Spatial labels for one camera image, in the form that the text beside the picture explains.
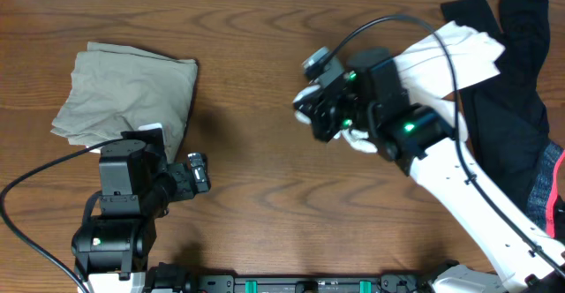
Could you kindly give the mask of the white t-shirt with logo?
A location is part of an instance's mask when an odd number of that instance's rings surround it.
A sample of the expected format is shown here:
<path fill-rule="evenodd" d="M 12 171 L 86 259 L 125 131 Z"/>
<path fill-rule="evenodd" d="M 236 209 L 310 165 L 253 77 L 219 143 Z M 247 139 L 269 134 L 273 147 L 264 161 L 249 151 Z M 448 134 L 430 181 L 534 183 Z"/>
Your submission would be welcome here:
<path fill-rule="evenodd" d="M 495 61 L 504 50 L 487 33 L 451 21 L 397 56 L 391 56 L 386 48 L 368 49 L 350 57 L 347 66 L 356 73 L 378 64 L 391 68 L 408 91 L 411 103 L 434 109 L 450 126 L 458 124 L 459 139 L 466 141 L 464 116 L 455 111 L 453 102 L 444 98 L 455 89 L 498 76 L 501 69 Z"/>

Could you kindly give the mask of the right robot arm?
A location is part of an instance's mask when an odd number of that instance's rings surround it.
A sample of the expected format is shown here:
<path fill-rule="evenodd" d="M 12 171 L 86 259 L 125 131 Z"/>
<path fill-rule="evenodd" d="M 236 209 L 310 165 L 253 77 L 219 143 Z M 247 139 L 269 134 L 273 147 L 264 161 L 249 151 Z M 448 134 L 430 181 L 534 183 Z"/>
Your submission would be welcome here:
<path fill-rule="evenodd" d="M 419 292 L 562 292 L 564 246 L 531 222 L 475 162 L 451 115 L 403 85 L 387 49 L 347 64 L 322 48 L 303 63 L 311 85 L 293 102 L 313 136 L 329 142 L 359 130 L 379 155 L 427 189 L 478 244 L 495 272 L 444 267 Z"/>

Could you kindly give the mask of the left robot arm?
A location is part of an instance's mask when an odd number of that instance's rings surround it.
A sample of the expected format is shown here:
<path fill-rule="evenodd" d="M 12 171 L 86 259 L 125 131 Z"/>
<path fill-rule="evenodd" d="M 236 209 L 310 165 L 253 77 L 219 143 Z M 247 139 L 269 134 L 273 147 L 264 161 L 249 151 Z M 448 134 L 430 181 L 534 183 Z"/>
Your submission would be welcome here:
<path fill-rule="evenodd" d="M 88 201 L 72 238 L 75 271 L 90 292 L 194 292 L 182 267 L 148 265 L 155 222 L 172 202 L 209 192 L 207 157 L 171 163 L 162 129 L 125 131 L 101 149 L 102 189 Z"/>

